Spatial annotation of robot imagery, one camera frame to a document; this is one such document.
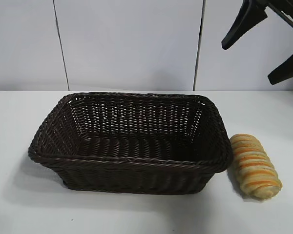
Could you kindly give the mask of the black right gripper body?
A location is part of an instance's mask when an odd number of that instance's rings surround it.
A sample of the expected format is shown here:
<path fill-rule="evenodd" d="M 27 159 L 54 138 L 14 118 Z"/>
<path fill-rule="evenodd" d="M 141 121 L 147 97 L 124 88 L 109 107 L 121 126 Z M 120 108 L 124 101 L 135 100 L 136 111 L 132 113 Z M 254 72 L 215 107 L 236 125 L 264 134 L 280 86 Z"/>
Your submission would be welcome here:
<path fill-rule="evenodd" d="M 293 0 L 265 0 L 265 7 L 270 8 L 293 29 Z"/>

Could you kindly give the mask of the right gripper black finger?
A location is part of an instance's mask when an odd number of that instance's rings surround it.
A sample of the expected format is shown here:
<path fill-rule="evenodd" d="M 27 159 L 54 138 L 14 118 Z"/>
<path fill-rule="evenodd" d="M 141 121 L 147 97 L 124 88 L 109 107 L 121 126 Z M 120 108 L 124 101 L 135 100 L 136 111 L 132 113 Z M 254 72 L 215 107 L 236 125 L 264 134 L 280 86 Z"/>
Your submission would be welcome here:
<path fill-rule="evenodd" d="M 290 78 L 293 78 L 293 54 L 268 74 L 268 79 L 271 85 L 278 84 Z"/>
<path fill-rule="evenodd" d="M 229 49 L 245 33 L 265 20 L 268 17 L 265 13 L 267 5 L 267 0 L 243 0 L 233 25 L 221 41 L 222 48 Z"/>

